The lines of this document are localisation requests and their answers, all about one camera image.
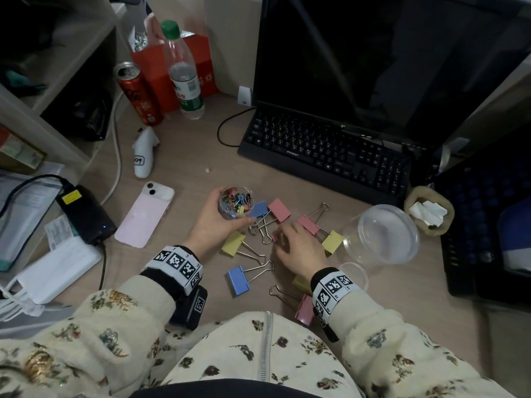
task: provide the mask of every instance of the red can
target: red can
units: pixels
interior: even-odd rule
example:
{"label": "red can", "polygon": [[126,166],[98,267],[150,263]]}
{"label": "red can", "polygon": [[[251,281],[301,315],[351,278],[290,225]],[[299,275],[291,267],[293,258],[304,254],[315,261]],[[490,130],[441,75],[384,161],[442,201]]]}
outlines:
{"label": "red can", "polygon": [[133,62],[121,62],[114,67],[114,76],[142,122],[147,126],[160,124],[163,115],[140,67]]}

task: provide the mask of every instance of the red box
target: red box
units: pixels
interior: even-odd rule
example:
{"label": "red box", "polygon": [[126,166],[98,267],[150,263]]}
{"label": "red box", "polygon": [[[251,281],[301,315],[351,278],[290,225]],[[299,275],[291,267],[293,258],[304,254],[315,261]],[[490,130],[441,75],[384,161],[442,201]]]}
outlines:
{"label": "red box", "polygon": [[[201,35],[192,35],[183,38],[188,45],[194,61],[196,62],[197,75],[201,84],[201,95],[212,95],[219,92],[214,81],[214,69],[210,58],[208,38]],[[150,46],[144,50],[131,53],[148,81],[162,112],[170,112],[179,108],[179,100],[175,88],[169,78],[164,60],[163,45]]]}

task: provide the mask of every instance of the zipper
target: zipper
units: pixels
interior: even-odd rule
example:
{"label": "zipper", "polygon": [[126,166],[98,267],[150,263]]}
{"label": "zipper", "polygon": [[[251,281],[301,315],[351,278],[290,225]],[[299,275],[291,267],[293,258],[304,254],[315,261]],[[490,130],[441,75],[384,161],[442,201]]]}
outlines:
{"label": "zipper", "polygon": [[271,348],[271,328],[273,327],[273,314],[270,311],[265,313],[264,322],[258,380],[269,382],[269,349]]}

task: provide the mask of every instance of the floral jacket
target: floral jacket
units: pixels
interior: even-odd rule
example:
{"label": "floral jacket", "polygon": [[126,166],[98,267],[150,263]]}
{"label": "floral jacket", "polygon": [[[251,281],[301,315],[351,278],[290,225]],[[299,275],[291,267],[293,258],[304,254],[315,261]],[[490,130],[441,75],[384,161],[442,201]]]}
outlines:
{"label": "floral jacket", "polygon": [[125,397],[226,377],[329,397],[511,397],[362,290],[342,298],[329,318],[341,359],[308,329],[269,312],[170,332],[174,309],[158,283],[137,275],[89,296],[72,318],[30,340],[1,341],[0,398]]}

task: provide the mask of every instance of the plastic water bottle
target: plastic water bottle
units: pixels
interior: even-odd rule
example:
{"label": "plastic water bottle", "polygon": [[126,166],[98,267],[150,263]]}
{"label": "plastic water bottle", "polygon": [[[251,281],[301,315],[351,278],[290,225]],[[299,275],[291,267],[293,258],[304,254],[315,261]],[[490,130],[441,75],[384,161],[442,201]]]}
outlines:
{"label": "plastic water bottle", "polygon": [[164,57],[169,77],[175,86],[175,93],[184,117],[195,120],[204,114],[201,87],[197,77],[196,63],[190,49],[181,39],[181,31],[174,20],[161,24],[164,41]]}

